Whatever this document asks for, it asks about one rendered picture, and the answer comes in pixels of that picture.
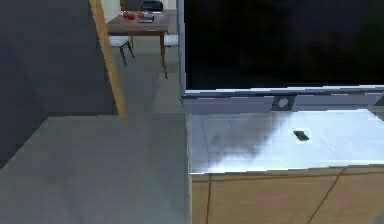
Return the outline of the white chair with black legs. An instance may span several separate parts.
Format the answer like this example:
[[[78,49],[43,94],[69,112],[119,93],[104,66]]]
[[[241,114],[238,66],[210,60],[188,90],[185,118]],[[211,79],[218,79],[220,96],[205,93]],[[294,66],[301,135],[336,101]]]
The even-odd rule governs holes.
[[[176,47],[179,45],[178,35],[177,34],[168,34],[164,35],[164,46],[165,47]]]
[[[125,56],[124,49],[127,48],[131,54],[131,57],[134,58],[133,47],[128,36],[110,36],[109,42],[112,48],[118,48],[124,66],[127,66],[127,60]]]

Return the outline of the brown wooden dining table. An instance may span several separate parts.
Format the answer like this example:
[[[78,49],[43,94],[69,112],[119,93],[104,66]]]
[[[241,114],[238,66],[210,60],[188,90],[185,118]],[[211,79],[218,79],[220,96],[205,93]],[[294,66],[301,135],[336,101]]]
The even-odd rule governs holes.
[[[118,15],[107,23],[108,34],[110,36],[156,36],[159,38],[160,55],[162,69],[165,78],[168,78],[165,60],[165,34],[169,31],[169,17],[171,12],[165,10],[162,13],[153,14],[152,23],[140,23],[138,18],[129,20],[122,15]]]

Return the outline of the wooden cabinet with grey top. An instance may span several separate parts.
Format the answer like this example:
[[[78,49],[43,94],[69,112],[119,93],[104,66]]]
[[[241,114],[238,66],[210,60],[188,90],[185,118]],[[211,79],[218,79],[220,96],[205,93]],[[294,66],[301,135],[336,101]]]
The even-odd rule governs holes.
[[[190,115],[187,133],[193,224],[384,224],[384,111]]]

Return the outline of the black laptop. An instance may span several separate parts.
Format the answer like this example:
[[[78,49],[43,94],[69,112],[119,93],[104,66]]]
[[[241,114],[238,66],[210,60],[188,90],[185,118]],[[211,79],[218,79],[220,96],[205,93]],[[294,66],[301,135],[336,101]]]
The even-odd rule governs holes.
[[[163,8],[163,3],[160,0],[144,0],[141,5],[141,10],[149,13],[162,13]]]

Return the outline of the black television set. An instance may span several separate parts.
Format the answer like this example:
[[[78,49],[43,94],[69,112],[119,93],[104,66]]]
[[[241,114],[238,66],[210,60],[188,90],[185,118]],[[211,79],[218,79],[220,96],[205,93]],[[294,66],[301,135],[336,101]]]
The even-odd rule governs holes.
[[[177,0],[192,114],[384,108],[384,0]]]

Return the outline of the wooden door frame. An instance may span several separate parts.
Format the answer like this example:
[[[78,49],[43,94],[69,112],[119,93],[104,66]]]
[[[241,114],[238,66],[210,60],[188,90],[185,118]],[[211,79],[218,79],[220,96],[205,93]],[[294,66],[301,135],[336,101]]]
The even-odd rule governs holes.
[[[96,31],[103,53],[106,69],[108,72],[108,78],[116,103],[117,112],[120,117],[125,117],[127,115],[127,107],[124,100],[124,94],[121,88],[118,69],[115,63],[114,56],[112,54],[112,47],[109,41],[109,34],[105,22],[101,0],[88,0],[88,2],[91,6],[93,19],[95,21]]]

